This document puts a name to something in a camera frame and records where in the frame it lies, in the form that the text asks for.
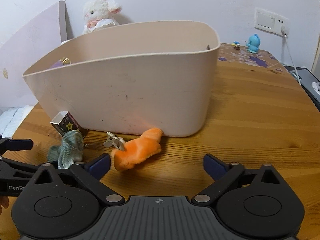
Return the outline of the person's left hand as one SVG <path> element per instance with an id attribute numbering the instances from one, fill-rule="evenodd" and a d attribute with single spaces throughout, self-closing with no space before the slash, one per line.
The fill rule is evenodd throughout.
<path id="1" fill-rule="evenodd" d="M 0 196 L 0 215 L 2 214 L 2 210 L 7 209 L 8 207 L 9 207 L 9 197 Z"/>

